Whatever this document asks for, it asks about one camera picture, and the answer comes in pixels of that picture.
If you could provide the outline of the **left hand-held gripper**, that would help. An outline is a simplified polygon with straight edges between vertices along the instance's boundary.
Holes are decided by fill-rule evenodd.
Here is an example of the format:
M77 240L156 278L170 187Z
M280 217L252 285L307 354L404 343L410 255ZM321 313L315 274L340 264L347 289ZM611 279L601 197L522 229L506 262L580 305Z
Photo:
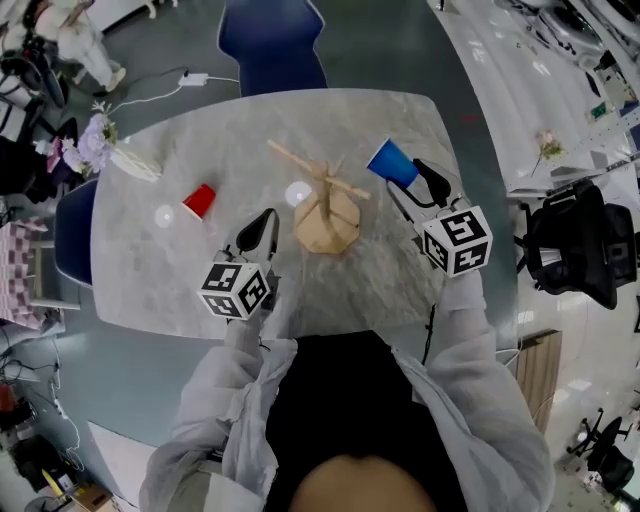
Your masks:
M208 311L226 320L250 320L275 307L279 277L272 269L279 215L267 208L198 267L197 294Z

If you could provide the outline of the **pink checkered tablecloth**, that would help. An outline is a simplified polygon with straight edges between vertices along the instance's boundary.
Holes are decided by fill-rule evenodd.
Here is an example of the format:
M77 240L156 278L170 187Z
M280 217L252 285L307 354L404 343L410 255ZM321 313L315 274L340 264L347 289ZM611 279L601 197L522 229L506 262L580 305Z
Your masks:
M45 313L33 307L29 298L32 236L47 231L40 217L8 222L0 228L0 319L33 330L41 329Z

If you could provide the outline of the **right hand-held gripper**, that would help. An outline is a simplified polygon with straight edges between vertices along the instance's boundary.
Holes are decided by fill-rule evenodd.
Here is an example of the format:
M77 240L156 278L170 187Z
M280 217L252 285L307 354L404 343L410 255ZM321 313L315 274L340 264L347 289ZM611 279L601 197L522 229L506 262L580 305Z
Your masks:
M493 235L482 209L463 194L459 177L441 165L414 158L418 176L409 189L386 180L387 191L435 268L458 277L487 265Z

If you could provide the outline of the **blue upholstered chair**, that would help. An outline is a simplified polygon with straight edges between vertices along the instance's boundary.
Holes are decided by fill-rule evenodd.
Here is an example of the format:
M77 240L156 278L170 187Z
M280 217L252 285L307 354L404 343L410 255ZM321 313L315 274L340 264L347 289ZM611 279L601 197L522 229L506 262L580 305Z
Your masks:
M64 195L55 213L54 259L60 274L91 288L91 227L98 180Z
M225 0L218 48L236 61L244 97L324 89L315 49L324 26L311 0Z

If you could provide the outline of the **person's torso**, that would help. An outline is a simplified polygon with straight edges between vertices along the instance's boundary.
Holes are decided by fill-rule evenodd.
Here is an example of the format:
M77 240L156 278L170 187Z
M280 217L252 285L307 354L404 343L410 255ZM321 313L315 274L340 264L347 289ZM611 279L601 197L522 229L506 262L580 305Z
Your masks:
M337 456L382 458L413 477L438 512L467 512L433 415L389 345L372 331L297 343L266 420L278 469L264 512L285 512L302 480Z

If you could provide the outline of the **wooden slatted board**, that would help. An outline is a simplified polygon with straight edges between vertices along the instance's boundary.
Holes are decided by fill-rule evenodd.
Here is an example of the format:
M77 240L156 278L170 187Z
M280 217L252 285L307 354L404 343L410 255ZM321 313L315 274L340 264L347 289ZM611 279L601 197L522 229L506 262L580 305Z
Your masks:
M532 419L544 434L557 387L562 332L548 329L525 337L516 359L515 375Z

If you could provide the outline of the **blue plastic cup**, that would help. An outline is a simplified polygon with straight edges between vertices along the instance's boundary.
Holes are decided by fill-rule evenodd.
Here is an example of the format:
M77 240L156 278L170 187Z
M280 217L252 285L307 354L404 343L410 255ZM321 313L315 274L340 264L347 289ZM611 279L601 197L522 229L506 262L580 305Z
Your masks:
M389 137L372 155L366 168L402 189L408 188L419 174L413 161Z

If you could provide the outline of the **person's right forearm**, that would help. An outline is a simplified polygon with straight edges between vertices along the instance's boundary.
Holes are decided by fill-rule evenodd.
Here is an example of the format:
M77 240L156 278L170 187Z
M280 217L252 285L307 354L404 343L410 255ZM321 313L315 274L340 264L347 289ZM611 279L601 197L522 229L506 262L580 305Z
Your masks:
M485 440L538 435L514 376L496 358L496 332L485 309L479 272L446 281L440 302L446 344L429 374L475 435Z

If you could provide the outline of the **white ribbed vase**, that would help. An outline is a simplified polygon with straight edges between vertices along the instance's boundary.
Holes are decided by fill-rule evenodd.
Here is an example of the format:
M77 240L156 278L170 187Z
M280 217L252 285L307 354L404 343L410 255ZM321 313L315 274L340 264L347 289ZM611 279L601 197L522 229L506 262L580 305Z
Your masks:
M162 175L162 169L155 160L122 145L113 148L110 158L114 165L134 178L156 182Z

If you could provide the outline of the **red plastic cup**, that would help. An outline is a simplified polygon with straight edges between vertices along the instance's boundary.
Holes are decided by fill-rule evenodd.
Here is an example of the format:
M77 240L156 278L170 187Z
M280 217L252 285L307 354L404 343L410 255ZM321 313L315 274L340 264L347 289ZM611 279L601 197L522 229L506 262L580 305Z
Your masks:
M182 206L196 219L202 221L216 198L215 190L201 184L187 198L182 201Z

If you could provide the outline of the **purple flower bouquet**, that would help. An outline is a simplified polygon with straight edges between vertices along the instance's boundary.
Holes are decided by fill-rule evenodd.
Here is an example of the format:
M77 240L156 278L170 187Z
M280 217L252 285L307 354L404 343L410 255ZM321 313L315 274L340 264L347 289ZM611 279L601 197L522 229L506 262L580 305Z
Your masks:
M111 105L95 101L92 111L94 115L78 140L65 138L61 143L62 159L84 178L106 168L117 142L116 124L109 118Z

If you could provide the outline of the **black swivel chair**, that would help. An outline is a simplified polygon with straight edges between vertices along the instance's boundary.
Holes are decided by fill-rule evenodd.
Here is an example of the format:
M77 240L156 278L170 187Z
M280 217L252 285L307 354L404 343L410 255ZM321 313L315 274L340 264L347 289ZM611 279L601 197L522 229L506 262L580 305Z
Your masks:
M600 476L601 485L610 494L617 494L631 481L635 474L634 463L616 445L620 436L627 440L631 427L621 428L622 417L618 416L600 428L604 409L597 409L598 416L590 424L587 418L581 420L582 429L576 436L577 443L566 448L566 453L575 457L587 454L587 470Z

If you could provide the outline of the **cardboard box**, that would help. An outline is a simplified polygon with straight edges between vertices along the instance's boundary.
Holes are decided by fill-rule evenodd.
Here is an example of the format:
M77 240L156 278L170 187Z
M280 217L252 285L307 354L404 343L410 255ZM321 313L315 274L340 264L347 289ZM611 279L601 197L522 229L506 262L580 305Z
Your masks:
M120 512L112 493L100 486L78 487L71 499L80 512Z

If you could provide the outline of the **black mesh office chair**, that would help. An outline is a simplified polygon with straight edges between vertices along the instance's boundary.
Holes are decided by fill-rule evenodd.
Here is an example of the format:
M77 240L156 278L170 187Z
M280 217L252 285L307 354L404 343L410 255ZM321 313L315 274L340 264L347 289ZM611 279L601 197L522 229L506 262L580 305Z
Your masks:
M604 201L592 180L580 180L533 210L522 203L525 233L514 238L534 288L550 295L582 292L607 310L617 290L637 280L636 233L630 210Z

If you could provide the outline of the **wooden tree cup holder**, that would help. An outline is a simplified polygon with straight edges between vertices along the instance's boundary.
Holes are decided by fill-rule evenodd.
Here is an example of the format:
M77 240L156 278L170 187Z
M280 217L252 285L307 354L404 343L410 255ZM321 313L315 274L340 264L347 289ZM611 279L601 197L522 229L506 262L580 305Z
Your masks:
M297 241L310 253L342 255L360 236L361 212L354 198L370 200L372 195L337 178L326 161L307 161L274 140L267 143L313 180L312 193L295 207Z

